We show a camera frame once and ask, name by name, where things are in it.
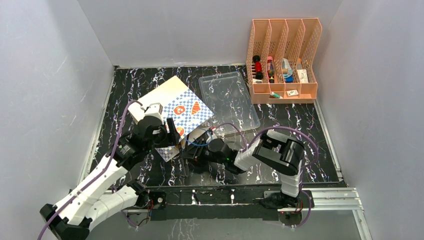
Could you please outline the checkered paper bread bag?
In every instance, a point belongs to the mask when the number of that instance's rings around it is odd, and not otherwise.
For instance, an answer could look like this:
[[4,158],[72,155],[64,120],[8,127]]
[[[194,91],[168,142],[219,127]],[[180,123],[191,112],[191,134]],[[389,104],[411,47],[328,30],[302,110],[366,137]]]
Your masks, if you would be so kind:
[[[202,134],[201,125],[214,116],[212,110],[177,76],[173,76],[128,106],[128,111],[135,124],[145,117],[146,108],[154,103],[160,103],[163,107],[161,116],[167,130],[169,130],[167,118],[173,119],[180,134],[179,143],[185,138],[193,141],[199,137]],[[166,162],[178,155],[180,151],[179,143],[175,146],[163,148],[137,149],[134,146],[134,140],[135,134],[133,132],[130,134],[128,143],[136,153],[147,154],[151,150],[156,150]]]

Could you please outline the clear plastic tray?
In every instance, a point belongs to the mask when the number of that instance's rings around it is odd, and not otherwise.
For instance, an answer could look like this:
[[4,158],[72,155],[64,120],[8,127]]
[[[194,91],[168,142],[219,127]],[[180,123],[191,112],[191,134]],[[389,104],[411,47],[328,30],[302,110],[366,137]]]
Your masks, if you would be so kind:
[[251,97],[238,71],[200,77],[201,99],[214,113],[209,123],[216,127],[218,136],[250,131],[260,126]]

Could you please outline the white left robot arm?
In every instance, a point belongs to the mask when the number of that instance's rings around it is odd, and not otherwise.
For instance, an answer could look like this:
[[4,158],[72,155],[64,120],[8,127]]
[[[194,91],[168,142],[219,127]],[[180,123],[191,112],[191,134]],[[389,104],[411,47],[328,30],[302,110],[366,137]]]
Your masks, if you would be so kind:
[[179,139],[172,118],[146,115],[133,131],[123,134],[119,128],[113,147],[97,167],[63,199],[40,209],[45,225],[38,238],[50,230],[59,240],[85,240],[93,228],[117,212],[147,206],[149,194],[137,181],[109,196],[103,194],[153,149],[175,146]]

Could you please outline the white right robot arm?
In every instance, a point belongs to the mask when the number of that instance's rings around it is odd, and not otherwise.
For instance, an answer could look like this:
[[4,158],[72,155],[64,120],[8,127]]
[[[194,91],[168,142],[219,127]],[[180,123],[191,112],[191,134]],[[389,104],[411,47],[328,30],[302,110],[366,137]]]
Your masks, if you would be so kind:
[[266,130],[247,149],[231,148],[212,130],[207,130],[195,142],[187,142],[181,150],[181,158],[194,166],[217,163],[225,170],[238,175],[250,167],[262,163],[280,174],[279,192],[267,193],[260,204],[267,209],[297,208],[302,199],[301,167],[305,147],[288,135]]

